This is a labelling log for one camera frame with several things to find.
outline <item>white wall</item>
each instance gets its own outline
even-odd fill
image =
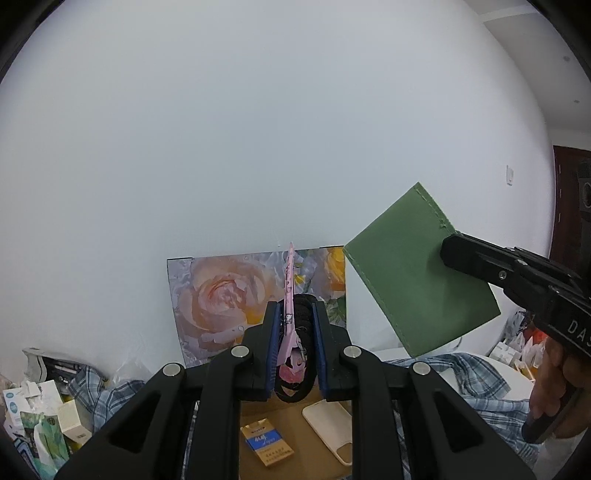
[[[553,145],[561,147],[591,150],[591,133],[576,132],[574,130],[550,129],[550,140]]]
[[[460,230],[548,252],[543,117],[460,0],[66,0],[0,105],[15,379],[25,346],[107,372],[140,343],[152,370],[181,361],[167,258],[343,244],[417,180]],[[350,278],[351,333],[375,348],[363,289]],[[462,346],[487,350],[503,321]]]

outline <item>metal screw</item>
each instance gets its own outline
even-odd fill
[[[181,366],[179,364],[166,364],[162,369],[162,373],[167,377],[175,377],[181,372]]]
[[[235,357],[237,357],[237,358],[244,358],[249,353],[250,353],[250,350],[248,349],[247,346],[244,346],[244,345],[236,345],[232,349],[232,355],[235,356]]]
[[[355,345],[349,345],[343,349],[343,353],[349,358],[357,358],[359,355],[361,355],[361,348]]]
[[[431,371],[431,367],[425,362],[417,362],[413,365],[413,370],[419,375],[427,375]]]

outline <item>hand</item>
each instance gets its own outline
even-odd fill
[[[552,338],[546,340],[544,359],[538,370],[530,397],[530,410],[535,419],[542,414],[553,417],[560,408],[566,382],[584,389],[575,406],[554,431],[556,438],[574,437],[591,426],[591,362],[573,356],[565,357],[564,349]]]

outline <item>cardboard box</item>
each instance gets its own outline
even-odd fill
[[[275,395],[267,402],[242,402],[241,427],[268,419],[294,451],[293,455],[265,466],[240,438],[241,480],[337,480],[350,475],[302,416],[304,407],[322,400],[315,387],[301,402],[285,403]]]
[[[24,435],[25,430],[22,427],[21,412],[31,413],[31,406],[22,393],[22,388],[10,388],[4,390],[2,393],[12,425],[18,433]]]
[[[61,432],[70,440],[84,445],[92,437],[92,419],[88,411],[76,400],[64,403],[57,410]]]
[[[293,455],[294,451],[281,437],[269,419],[262,419],[240,429],[244,439],[265,466]]]

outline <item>black handle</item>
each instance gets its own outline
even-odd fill
[[[582,389],[571,383],[566,383],[566,393],[560,399],[560,409],[553,417],[543,414],[534,420],[531,412],[521,427],[521,436],[527,443],[542,443],[562,422],[569,410],[577,403]]]

